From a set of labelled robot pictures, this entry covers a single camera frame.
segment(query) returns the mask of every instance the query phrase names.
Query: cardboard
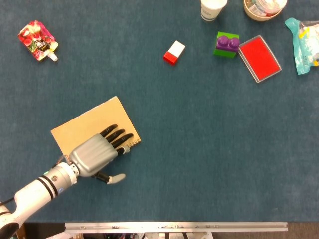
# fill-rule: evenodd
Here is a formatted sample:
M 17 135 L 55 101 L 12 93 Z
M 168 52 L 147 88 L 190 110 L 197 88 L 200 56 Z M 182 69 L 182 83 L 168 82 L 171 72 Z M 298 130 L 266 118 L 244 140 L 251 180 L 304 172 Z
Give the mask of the cardboard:
M 126 131 L 124 134 L 132 133 L 134 135 L 124 145 L 132 147 L 141 142 L 118 97 L 113 97 L 69 122 L 54 128 L 51 133 L 63 155 L 70 155 L 74 148 L 112 124 L 118 125 L 114 131 L 123 128 Z

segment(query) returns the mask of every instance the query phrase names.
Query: colorful packet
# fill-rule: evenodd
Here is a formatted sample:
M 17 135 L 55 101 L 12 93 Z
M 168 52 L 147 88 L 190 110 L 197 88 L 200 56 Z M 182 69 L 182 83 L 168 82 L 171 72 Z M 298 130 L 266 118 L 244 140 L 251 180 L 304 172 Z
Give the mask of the colorful packet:
M 289 18 L 285 24 L 293 34 L 298 75 L 309 72 L 311 66 L 319 66 L 319 21 Z
M 54 50 L 58 47 L 58 43 L 42 22 L 37 20 L 31 21 L 20 31 L 18 38 L 38 61 L 46 56 L 53 61 L 58 60 L 57 56 L 54 54 Z

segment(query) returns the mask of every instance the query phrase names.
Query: red ink pad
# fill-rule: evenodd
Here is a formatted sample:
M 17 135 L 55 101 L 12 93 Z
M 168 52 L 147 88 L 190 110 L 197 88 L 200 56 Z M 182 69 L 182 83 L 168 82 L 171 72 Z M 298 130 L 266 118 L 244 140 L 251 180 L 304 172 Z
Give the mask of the red ink pad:
M 281 71 L 276 57 L 260 35 L 239 45 L 238 52 L 257 83 Z

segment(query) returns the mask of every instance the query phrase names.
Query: green lego block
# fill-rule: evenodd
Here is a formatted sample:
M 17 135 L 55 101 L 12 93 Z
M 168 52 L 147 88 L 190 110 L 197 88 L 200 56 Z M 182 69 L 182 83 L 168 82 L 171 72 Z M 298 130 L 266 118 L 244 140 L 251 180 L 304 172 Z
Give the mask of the green lego block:
M 217 39 L 220 36 L 227 36 L 228 38 L 238 38 L 239 39 L 239 35 L 237 34 L 231 34 L 231 33 L 227 33 L 227 32 L 221 32 L 219 31 L 217 33 L 217 38 L 216 38 L 216 42 L 215 42 L 215 47 L 217 45 Z M 236 56 L 236 52 L 233 51 L 226 51 L 226 50 L 220 50 L 220 49 L 214 49 L 214 55 L 216 56 L 226 56 L 226 57 L 230 57 L 230 58 L 234 58 Z

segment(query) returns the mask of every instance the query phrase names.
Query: black stripe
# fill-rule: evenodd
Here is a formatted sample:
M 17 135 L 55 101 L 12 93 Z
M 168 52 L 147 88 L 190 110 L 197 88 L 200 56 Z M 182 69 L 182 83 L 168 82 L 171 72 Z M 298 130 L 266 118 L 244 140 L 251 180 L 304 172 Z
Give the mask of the black stripe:
M 46 179 L 49 184 L 51 185 L 51 187 L 53 188 L 54 192 L 55 192 L 55 196 L 58 196 L 58 190 L 56 189 L 55 185 L 52 183 L 52 181 L 45 175 L 42 175 L 40 178 L 44 178 Z
M 53 194 L 52 194 L 52 192 L 51 192 L 49 186 L 46 185 L 46 183 L 45 183 L 42 179 L 37 178 L 37 180 L 39 180 L 39 181 L 45 186 L 45 188 L 48 190 L 48 192 L 49 192 L 49 194 L 50 194 L 50 196 L 51 196 L 51 200 L 53 200 Z
M 2 213 L 0 213 L 0 216 L 3 215 L 3 214 L 7 214 L 7 213 L 10 213 L 10 212 L 2 212 Z

